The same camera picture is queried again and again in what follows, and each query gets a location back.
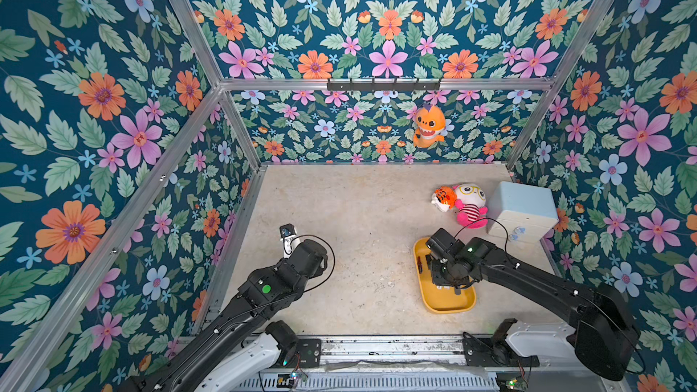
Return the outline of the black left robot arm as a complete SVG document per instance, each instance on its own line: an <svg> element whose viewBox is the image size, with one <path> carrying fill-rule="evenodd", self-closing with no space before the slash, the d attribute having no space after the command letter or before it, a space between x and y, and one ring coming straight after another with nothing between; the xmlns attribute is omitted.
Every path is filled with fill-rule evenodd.
<svg viewBox="0 0 697 392"><path fill-rule="evenodd" d="M120 390L230 390L281 357L291 361L298 339L272 318L308 292L311 279L335 266L332 246L303 235L288 258L254 270L218 317L173 359L149 375L129 377Z"/></svg>

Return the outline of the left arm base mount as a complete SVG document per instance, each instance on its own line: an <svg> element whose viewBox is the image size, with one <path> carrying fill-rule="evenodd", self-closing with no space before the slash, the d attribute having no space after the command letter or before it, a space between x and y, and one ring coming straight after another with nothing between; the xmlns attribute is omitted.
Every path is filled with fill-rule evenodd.
<svg viewBox="0 0 697 392"><path fill-rule="evenodd" d="M263 338L261 350L270 350L275 356L272 364L266 364L263 369L292 369L317 368L321 364L321 339L299 339L290 345L281 345L271 335L260 335Z"/></svg>

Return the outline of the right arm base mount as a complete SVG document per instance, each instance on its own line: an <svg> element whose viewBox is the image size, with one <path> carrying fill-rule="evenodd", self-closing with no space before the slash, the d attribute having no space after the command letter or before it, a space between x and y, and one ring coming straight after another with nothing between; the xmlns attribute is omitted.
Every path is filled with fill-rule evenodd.
<svg viewBox="0 0 697 392"><path fill-rule="evenodd" d="M479 337L464 331L462 345L466 364L475 368L539 367L537 356L520 356L506 343L508 332L517 323L516 319L505 319L490 336Z"/></svg>

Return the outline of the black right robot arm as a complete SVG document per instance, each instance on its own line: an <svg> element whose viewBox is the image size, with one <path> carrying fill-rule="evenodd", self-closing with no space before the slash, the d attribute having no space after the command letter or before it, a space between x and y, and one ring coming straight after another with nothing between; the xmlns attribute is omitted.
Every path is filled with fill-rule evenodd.
<svg viewBox="0 0 697 392"><path fill-rule="evenodd" d="M464 243L439 229L426 240L432 282L464 289L480 281L497 284L549 310L575 330L567 339L575 356L603 379L629 372L640 330L616 288L567 281L511 256L479 237Z"/></svg>

